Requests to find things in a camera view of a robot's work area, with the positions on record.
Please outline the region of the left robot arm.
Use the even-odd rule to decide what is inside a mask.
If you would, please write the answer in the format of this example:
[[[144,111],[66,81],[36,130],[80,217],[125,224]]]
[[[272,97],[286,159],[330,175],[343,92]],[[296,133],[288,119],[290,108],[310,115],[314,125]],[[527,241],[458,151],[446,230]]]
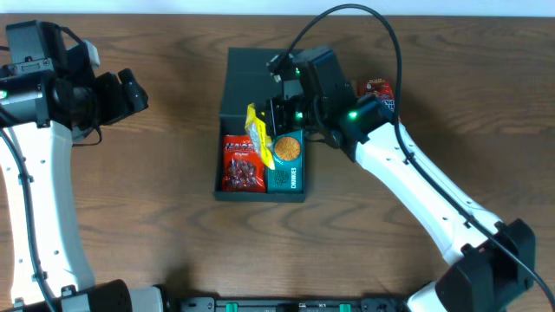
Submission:
[[[1,172],[14,246],[15,311],[167,311],[159,286],[98,283],[83,249],[71,179],[71,153],[147,108],[129,69],[96,75],[96,47],[55,23],[6,28],[11,61],[1,69]]]

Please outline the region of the yellow Hacks candy bag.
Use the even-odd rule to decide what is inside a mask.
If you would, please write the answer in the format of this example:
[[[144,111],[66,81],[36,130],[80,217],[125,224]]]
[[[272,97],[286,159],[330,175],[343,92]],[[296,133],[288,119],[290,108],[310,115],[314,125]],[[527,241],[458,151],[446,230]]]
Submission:
[[[266,130],[264,112],[257,110],[254,103],[249,104],[246,110],[245,132],[250,137],[251,143],[263,164],[268,169],[274,170],[273,141]]]

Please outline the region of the teal Chunkies cookie box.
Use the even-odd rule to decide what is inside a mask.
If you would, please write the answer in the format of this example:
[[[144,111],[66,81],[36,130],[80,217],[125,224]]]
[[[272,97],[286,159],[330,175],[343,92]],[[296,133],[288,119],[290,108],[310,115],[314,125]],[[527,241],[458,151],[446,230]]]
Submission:
[[[266,174],[268,193],[304,191],[304,132],[299,130],[277,137],[273,145],[275,168]]]

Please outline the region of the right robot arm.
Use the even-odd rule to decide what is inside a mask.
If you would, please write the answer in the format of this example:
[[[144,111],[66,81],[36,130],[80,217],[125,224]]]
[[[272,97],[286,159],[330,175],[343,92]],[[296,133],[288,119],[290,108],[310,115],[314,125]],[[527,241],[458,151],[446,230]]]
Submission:
[[[329,146],[381,180],[433,239],[447,272],[416,291],[407,311],[502,311],[535,283],[535,236],[472,201],[414,143],[373,94],[357,95],[333,51],[281,53],[267,64],[282,85],[268,100],[267,133],[320,133]]]

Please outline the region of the red Hacks candy bag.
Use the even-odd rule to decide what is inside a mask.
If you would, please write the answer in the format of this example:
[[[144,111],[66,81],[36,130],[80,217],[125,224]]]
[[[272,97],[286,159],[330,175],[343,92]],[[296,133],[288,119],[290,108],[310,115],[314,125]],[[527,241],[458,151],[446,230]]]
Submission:
[[[265,193],[264,169],[248,135],[224,137],[223,192]]]

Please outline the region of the black gift box with lid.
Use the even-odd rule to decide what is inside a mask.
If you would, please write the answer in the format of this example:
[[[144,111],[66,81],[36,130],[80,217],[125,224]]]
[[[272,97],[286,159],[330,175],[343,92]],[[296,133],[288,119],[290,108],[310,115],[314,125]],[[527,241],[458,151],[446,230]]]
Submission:
[[[245,133],[247,106],[262,104],[282,93],[282,87],[271,77],[266,63],[281,53],[282,49],[230,48],[228,49],[224,93],[219,112],[219,143],[213,196],[225,202],[303,203],[306,192],[259,193],[224,192],[223,139],[226,135]]]

